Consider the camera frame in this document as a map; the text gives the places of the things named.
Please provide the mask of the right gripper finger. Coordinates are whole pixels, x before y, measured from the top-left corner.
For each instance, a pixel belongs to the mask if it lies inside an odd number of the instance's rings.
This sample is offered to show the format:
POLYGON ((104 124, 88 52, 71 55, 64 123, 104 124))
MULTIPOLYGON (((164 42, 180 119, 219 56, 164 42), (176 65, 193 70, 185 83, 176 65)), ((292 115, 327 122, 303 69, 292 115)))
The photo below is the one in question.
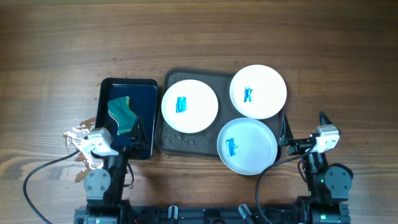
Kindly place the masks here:
POLYGON ((320 111, 319 113, 319 118, 320 118, 320 125, 332 125, 333 123, 328 119, 327 115, 323 112, 320 111))
POLYGON ((289 126, 289 122, 287 120, 286 115, 282 117, 281 130, 279 134, 279 138, 277 140, 278 146, 293 146, 294 145, 294 137, 289 126))

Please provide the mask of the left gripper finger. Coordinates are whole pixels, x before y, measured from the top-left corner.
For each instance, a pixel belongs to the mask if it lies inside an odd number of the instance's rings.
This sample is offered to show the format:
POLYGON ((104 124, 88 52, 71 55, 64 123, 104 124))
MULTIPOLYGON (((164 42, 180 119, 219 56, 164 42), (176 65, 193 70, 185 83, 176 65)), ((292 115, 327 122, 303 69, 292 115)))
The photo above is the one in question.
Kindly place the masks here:
POLYGON ((135 140, 137 139, 137 132, 139 130, 139 124, 141 122, 141 118, 137 117, 134 121, 134 124, 129 132, 129 139, 130 140, 135 140))
POLYGON ((144 123, 143 123, 142 119, 139 120, 139 132, 141 134, 141 136, 140 136, 141 142, 143 142, 145 144, 148 144, 149 140, 147 138, 147 134, 146 134, 146 131, 145 131, 145 128, 144 128, 144 123))

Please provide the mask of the green yellow sponge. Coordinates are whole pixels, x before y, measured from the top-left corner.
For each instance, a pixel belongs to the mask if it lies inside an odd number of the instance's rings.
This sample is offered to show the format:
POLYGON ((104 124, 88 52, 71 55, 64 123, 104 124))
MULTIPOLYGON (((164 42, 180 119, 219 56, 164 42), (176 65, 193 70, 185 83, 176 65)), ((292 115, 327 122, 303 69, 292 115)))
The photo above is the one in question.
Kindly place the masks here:
POLYGON ((108 101, 108 113, 118 125, 118 135, 129 133, 137 119, 137 115, 130 109, 129 101, 128 96, 108 101))

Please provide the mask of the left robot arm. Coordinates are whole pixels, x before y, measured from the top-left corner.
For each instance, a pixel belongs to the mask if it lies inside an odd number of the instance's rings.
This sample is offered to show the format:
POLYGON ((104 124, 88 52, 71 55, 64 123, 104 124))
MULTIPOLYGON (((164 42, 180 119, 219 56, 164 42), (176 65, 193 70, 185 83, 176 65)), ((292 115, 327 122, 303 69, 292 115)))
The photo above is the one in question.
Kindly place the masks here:
POLYGON ((111 148, 113 137, 106 128, 96 128, 85 138, 85 142, 92 147, 90 152, 103 159, 103 167, 86 175, 84 188, 87 206, 84 210, 75 212, 75 223, 141 222, 130 202, 122 199, 122 194, 123 188, 127 186, 124 183, 127 171, 132 171, 128 160, 133 159, 136 151, 150 149, 142 118, 136 118, 128 140, 132 146, 114 151, 111 148))

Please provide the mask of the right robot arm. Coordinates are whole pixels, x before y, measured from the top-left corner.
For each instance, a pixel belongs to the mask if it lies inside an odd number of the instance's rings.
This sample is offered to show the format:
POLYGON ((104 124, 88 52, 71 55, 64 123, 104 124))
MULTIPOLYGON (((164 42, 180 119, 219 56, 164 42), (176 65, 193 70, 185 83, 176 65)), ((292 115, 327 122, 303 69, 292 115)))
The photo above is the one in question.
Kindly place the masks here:
POLYGON ((308 138, 293 137, 286 116, 278 140, 279 146, 288 146, 288 155, 300 156, 308 196, 299 196, 295 202, 296 223, 350 223, 349 191, 353 183, 353 171, 343 164, 329 164, 326 152, 334 149, 341 131, 320 112, 320 125, 308 138))

